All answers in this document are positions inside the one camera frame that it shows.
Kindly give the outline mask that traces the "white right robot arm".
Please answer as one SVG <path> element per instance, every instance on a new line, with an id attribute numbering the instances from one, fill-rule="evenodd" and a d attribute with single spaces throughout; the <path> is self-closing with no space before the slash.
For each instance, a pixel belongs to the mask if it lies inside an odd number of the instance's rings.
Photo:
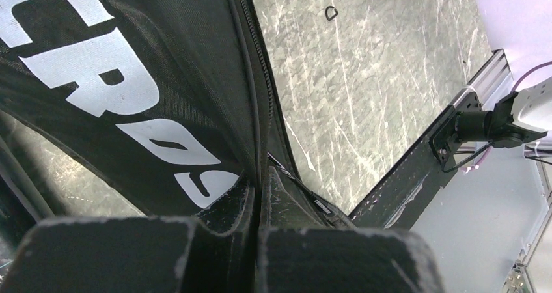
<path id="1" fill-rule="evenodd" d="M 546 137 L 551 131 L 551 78 L 514 91 L 491 111 L 470 111 L 456 117 L 461 142 L 484 142 L 493 148 L 515 148 Z"/>

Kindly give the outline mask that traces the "black racket bag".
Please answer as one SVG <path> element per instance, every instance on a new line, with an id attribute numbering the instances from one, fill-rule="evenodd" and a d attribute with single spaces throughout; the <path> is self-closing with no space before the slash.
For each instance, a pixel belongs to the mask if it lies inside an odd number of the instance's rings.
<path id="1" fill-rule="evenodd" d="M 268 152 L 300 179 L 253 0 L 1 0 L 1 109 L 148 215 L 195 216 L 245 179 L 259 219 Z"/>

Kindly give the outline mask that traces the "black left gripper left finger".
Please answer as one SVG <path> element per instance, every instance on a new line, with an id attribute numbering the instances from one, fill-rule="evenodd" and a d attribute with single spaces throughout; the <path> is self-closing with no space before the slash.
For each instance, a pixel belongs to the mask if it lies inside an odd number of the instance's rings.
<path id="1" fill-rule="evenodd" d="M 23 238 L 2 292 L 250 292 L 255 191 L 195 216 L 54 217 Z"/>

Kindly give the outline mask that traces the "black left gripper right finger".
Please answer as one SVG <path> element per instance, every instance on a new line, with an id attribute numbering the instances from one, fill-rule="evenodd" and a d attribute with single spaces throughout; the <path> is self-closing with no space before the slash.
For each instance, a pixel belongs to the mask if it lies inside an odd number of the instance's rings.
<path id="1" fill-rule="evenodd" d="M 275 167 L 262 196 L 260 292 L 444 292 L 434 254 L 407 230 L 331 228 L 290 194 Z"/>

